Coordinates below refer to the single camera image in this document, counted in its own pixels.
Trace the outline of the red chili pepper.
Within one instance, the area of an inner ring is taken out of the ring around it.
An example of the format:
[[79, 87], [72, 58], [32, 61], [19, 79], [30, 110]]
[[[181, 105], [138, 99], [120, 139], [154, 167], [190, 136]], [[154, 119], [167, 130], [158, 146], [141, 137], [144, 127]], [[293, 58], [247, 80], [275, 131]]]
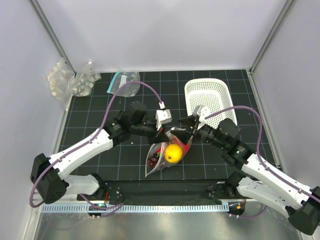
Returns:
[[185, 156], [190, 149], [190, 144], [189, 143], [184, 144], [176, 136], [174, 138], [175, 138], [175, 143], [182, 149], [182, 155]]

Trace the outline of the polka dot zip bag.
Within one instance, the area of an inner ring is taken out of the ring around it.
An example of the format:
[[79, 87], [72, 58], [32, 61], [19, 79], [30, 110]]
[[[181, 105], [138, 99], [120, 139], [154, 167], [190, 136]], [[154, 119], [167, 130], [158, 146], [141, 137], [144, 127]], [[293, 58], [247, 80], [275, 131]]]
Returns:
[[182, 128], [172, 127], [166, 132], [169, 141], [151, 145], [145, 161], [145, 177], [178, 164], [190, 150], [193, 137], [190, 137], [187, 143], [183, 143], [171, 133], [175, 130], [184, 131]]

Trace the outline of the yellow round fruit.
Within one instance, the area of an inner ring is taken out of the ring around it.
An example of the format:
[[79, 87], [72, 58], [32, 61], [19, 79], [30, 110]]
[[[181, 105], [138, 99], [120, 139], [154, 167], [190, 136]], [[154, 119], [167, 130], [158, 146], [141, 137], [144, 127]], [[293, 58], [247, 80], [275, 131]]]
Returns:
[[177, 144], [170, 144], [164, 150], [164, 158], [169, 163], [178, 163], [181, 160], [182, 156], [182, 149]]

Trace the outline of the dark red grape bunch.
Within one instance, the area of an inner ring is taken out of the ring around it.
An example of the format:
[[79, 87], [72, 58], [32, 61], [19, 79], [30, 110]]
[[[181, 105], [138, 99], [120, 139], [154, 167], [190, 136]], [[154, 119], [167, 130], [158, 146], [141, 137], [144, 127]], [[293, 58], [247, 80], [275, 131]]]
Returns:
[[161, 149], [159, 148], [156, 152], [153, 153], [153, 155], [148, 157], [147, 166], [150, 168], [154, 168], [159, 161], [160, 155], [161, 155]]

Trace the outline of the white perforated plastic basket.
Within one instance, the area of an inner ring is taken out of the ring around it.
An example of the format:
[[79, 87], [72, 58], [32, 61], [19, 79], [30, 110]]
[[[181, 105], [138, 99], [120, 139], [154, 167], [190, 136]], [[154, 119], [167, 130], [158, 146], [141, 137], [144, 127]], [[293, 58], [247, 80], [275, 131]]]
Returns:
[[[184, 86], [184, 95], [189, 116], [193, 114], [195, 108], [199, 105], [208, 107], [209, 115], [233, 106], [228, 86], [222, 80], [216, 78], [198, 78], [188, 81]], [[230, 119], [235, 125], [238, 124], [236, 113], [233, 109], [205, 121], [207, 125], [216, 129], [224, 119]]]

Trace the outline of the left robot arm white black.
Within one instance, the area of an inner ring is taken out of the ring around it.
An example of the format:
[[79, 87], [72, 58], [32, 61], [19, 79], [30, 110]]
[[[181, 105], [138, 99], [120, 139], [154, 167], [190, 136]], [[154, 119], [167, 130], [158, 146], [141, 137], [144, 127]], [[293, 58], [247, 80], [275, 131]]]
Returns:
[[165, 124], [172, 121], [172, 115], [163, 103], [160, 107], [153, 117], [148, 117], [146, 105], [134, 101], [127, 110], [120, 111], [71, 147], [51, 156], [39, 154], [34, 158], [30, 174], [32, 192], [38, 192], [45, 204], [52, 204], [65, 195], [83, 194], [101, 200], [106, 195], [107, 184], [97, 173], [81, 176], [72, 172], [100, 153], [129, 140], [131, 135], [146, 137], [151, 145], [168, 142]]

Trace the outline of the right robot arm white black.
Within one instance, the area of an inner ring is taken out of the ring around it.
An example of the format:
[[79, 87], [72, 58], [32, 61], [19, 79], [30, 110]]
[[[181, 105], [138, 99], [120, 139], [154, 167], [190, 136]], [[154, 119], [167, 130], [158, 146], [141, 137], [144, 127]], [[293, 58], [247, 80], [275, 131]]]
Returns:
[[306, 235], [313, 235], [320, 224], [320, 188], [302, 184], [274, 167], [257, 150], [240, 140], [240, 130], [229, 118], [216, 128], [197, 117], [183, 118], [190, 126], [170, 131], [182, 143], [200, 136], [222, 150], [222, 158], [236, 168], [225, 183], [230, 198], [238, 196], [257, 200], [283, 214], [289, 223]]

